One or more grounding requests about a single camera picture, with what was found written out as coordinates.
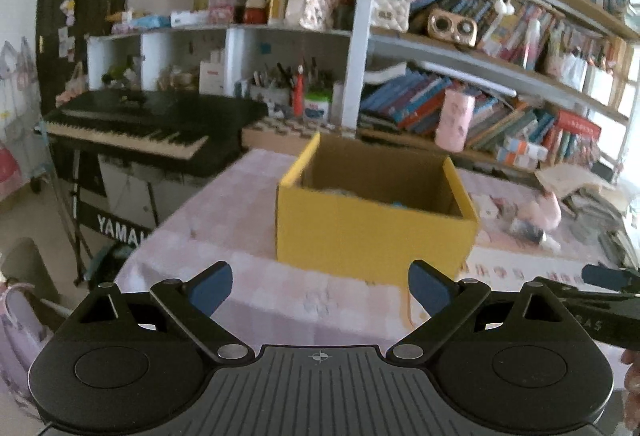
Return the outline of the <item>person hand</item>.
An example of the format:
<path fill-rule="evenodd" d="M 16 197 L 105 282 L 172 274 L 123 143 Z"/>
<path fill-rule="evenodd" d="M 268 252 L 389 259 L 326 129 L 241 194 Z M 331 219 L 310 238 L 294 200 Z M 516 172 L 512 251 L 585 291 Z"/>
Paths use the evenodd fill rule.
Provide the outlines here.
<path fill-rule="evenodd" d="M 640 355 L 625 349 L 620 361 L 628 367 L 625 375 L 627 397 L 624 402 L 624 422 L 628 430 L 638 430 L 640 423 Z"/>

